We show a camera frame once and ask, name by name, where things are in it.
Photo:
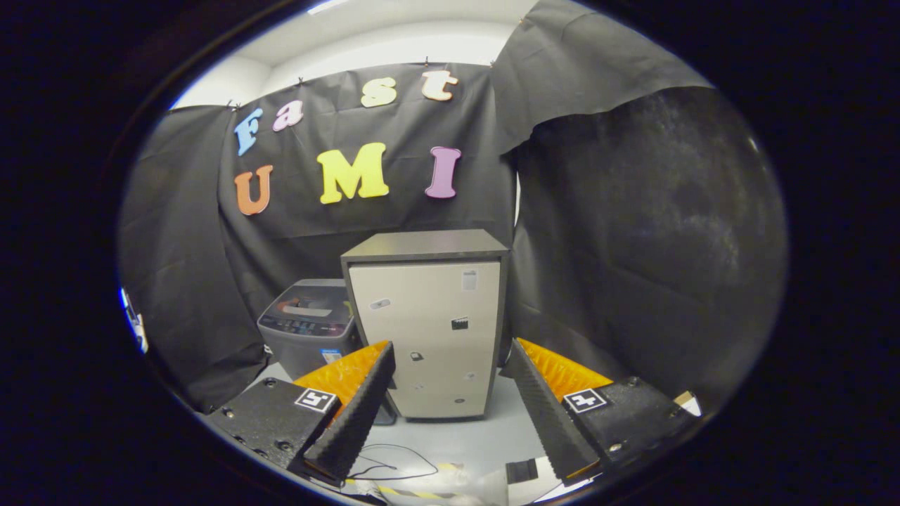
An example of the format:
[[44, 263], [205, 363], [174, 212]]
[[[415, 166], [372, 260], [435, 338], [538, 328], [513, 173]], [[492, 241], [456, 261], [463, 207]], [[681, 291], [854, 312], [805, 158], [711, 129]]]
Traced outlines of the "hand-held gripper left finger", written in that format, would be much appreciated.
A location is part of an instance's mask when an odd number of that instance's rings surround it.
[[264, 378], [205, 419], [277, 467], [341, 486], [395, 369], [393, 343], [377, 342], [294, 382]]

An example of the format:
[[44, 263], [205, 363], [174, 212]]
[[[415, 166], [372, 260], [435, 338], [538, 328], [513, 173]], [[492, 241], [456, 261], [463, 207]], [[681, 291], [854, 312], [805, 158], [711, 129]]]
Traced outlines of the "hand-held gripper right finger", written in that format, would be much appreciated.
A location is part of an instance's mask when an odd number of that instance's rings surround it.
[[565, 484], [635, 474], [700, 420], [640, 377], [613, 380], [526, 339], [509, 349], [515, 382], [555, 476]]

